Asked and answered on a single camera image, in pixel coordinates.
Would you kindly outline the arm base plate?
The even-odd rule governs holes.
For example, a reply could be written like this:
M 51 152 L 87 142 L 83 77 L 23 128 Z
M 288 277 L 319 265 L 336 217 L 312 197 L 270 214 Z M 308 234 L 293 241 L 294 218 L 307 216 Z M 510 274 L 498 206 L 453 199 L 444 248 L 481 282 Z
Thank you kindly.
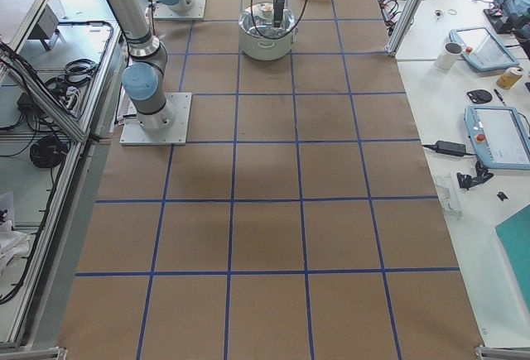
M 190 122 L 191 93 L 165 93 L 166 106 L 157 114 L 138 114 L 131 101 L 123 115 L 120 144 L 124 146 L 185 145 Z
M 155 20 L 202 20 L 206 0 L 156 0 Z

